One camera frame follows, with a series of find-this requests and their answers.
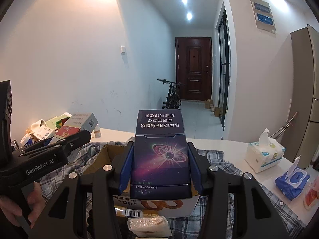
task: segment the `sliding glass door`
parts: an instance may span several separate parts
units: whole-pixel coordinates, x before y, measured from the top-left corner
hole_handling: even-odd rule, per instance
[[[218,27],[219,43],[220,43],[220,88],[218,107],[220,108],[219,118],[221,125],[225,129],[225,117],[228,110],[228,92],[230,84],[229,68],[230,68],[230,41],[229,29],[226,11],[223,14],[220,25]]]

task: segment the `metal screw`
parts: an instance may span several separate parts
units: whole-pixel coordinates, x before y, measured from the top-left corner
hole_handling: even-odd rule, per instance
[[[211,165],[209,167],[209,170],[211,170],[212,172],[216,172],[216,171],[218,171],[218,167],[216,165]]]
[[[105,171],[110,171],[110,170],[112,170],[112,165],[110,165],[110,164],[106,164],[106,165],[104,165],[103,166],[103,170],[105,170]]]
[[[74,179],[76,176],[77,176],[77,173],[76,173],[76,172],[71,172],[71,173],[69,174],[69,178],[70,178],[70,179]]]
[[[244,178],[246,178],[247,180],[251,180],[252,177],[253,177],[253,176],[252,176],[249,172],[246,172],[246,173],[244,174]]]

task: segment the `human hand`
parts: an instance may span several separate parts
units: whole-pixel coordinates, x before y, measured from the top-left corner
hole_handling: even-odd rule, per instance
[[[44,198],[42,198],[42,188],[39,183],[34,182],[34,190],[28,195],[27,202],[32,209],[28,216],[32,229],[46,205]],[[9,222],[19,227],[20,224],[14,216],[22,216],[21,208],[14,201],[3,195],[0,195],[0,207]]]

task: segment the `bicycle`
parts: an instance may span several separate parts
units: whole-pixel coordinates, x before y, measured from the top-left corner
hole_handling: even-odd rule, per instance
[[[181,99],[179,97],[179,89],[177,87],[186,85],[182,83],[167,81],[166,79],[157,79],[157,81],[163,84],[170,84],[168,96],[166,97],[167,100],[163,102],[164,106],[162,107],[162,109],[178,109],[181,106]]]

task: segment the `plaid cloth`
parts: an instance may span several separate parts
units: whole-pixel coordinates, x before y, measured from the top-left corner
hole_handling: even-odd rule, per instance
[[[98,153],[106,144],[112,145],[126,145],[127,142],[95,142],[88,143],[84,145],[76,159],[71,165],[65,165],[46,176],[42,177],[40,180],[40,185],[43,190],[43,196],[45,199],[49,200],[54,192],[57,190],[59,185],[71,172],[76,172],[82,175],[84,171],[95,161]],[[237,169],[232,163],[224,160],[224,153],[222,151],[215,150],[198,150],[200,155],[206,156],[210,164],[217,165],[220,169],[226,171],[229,174],[242,175],[242,172]],[[306,227],[306,225],[298,220],[298,216],[286,205],[280,205],[281,200],[269,191],[265,186],[261,185],[262,189],[266,195],[270,198],[275,209],[280,214],[282,221],[290,235],[291,238],[296,238],[299,233]],[[170,228],[172,231],[172,239],[191,239],[197,238],[200,227],[202,225],[205,208],[207,204],[207,197],[200,197],[194,212],[190,217],[185,218],[167,218]],[[87,196],[87,216],[89,210],[92,209],[92,196]],[[234,196],[233,194],[228,195],[228,218],[227,218],[227,229],[226,238],[232,238],[233,231],[233,221],[234,217]],[[132,233],[129,233],[129,238],[134,238]]]

